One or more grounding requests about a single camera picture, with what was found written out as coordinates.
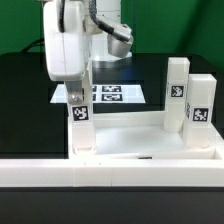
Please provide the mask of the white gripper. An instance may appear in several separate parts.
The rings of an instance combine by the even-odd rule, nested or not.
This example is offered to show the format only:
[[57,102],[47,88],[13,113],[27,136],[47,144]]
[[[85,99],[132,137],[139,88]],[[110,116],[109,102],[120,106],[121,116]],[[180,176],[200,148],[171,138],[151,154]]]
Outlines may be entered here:
[[59,0],[48,2],[43,11],[47,70],[53,81],[66,81],[69,104],[83,102],[81,80],[88,61],[81,1],[65,2],[64,32],[59,31]]

